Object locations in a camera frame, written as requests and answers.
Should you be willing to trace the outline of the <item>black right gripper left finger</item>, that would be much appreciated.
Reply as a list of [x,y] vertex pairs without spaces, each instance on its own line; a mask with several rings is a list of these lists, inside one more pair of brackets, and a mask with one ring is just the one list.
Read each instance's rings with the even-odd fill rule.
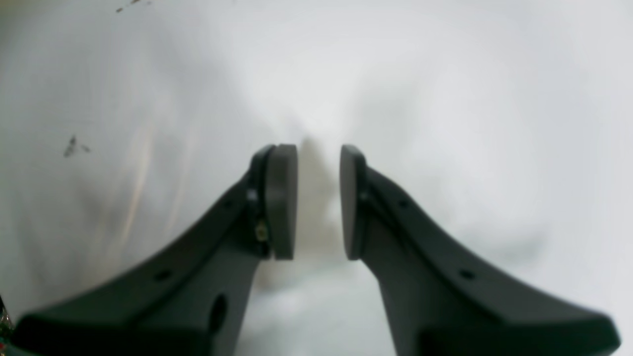
[[294,257],[297,204],[297,147],[265,146],[160,253],[23,317],[14,356],[230,356],[260,262]]

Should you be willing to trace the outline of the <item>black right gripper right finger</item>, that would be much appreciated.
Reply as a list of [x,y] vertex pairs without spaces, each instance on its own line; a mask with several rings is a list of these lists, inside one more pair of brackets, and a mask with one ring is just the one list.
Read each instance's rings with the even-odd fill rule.
[[619,348],[606,314],[470,252],[353,145],[341,148],[340,195],[347,257],[377,279],[399,356],[609,356]]

